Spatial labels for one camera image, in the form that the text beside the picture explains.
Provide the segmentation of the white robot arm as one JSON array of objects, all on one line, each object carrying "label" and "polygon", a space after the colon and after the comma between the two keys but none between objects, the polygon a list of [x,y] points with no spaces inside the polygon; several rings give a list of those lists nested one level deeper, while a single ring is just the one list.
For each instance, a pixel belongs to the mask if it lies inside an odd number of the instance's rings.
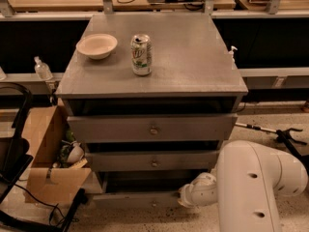
[{"label": "white robot arm", "polygon": [[216,173],[199,174],[180,188],[186,208],[218,204],[220,232],[282,232],[275,196],[304,192],[308,174],[295,156],[250,141],[219,153]]}]

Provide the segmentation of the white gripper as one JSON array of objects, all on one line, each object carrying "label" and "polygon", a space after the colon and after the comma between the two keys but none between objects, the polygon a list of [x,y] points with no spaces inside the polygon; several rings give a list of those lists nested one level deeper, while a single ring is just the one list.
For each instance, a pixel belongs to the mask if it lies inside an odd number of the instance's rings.
[{"label": "white gripper", "polygon": [[199,174],[179,189],[178,202],[185,208],[205,207],[217,202],[216,178],[210,173]]}]

